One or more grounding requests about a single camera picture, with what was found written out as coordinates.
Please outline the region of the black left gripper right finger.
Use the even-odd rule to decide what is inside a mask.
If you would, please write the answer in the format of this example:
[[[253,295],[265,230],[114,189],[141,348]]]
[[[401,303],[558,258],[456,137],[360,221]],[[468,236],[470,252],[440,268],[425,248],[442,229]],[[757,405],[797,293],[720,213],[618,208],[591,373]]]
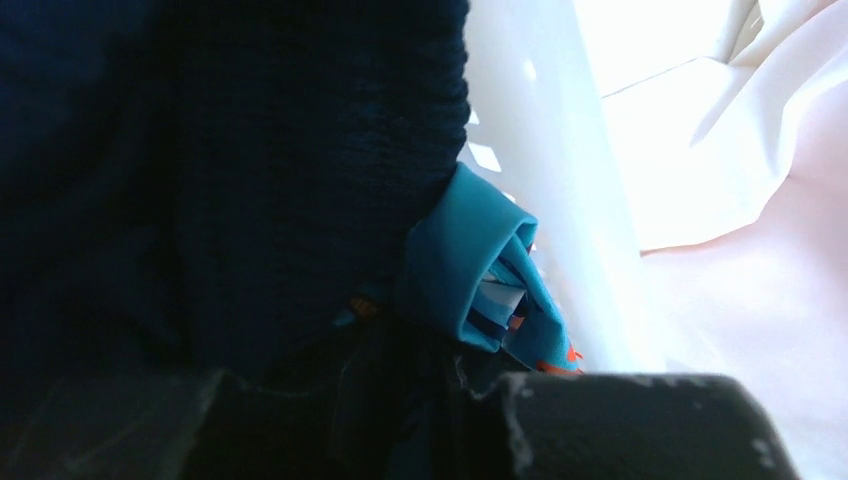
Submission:
[[[765,409],[704,374],[521,371],[502,354],[430,349],[457,479],[794,479]]]

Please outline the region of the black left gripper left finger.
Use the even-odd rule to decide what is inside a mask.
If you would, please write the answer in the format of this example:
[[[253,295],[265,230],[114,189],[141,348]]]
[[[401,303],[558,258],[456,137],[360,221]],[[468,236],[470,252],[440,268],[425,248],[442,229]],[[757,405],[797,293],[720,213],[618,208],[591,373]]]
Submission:
[[[1,385],[5,479],[357,479],[390,330],[348,326],[268,383],[225,370],[63,372]]]

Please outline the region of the teal shark print shorts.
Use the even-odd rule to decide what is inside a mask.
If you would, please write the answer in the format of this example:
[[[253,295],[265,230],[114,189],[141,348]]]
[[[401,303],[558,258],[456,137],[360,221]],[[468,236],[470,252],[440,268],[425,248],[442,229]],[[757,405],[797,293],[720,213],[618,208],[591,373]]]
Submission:
[[[391,305],[409,321],[524,367],[578,374],[582,358],[532,261],[537,220],[459,164],[409,232],[399,273],[366,284],[337,317],[364,321]]]

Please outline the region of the navy blue shorts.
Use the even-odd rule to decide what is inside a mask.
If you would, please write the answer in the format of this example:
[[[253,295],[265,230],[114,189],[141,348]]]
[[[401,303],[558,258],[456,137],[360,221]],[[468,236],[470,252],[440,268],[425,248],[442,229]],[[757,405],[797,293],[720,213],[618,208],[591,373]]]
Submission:
[[[327,335],[454,174],[468,10],[3,2],[2,388]]]

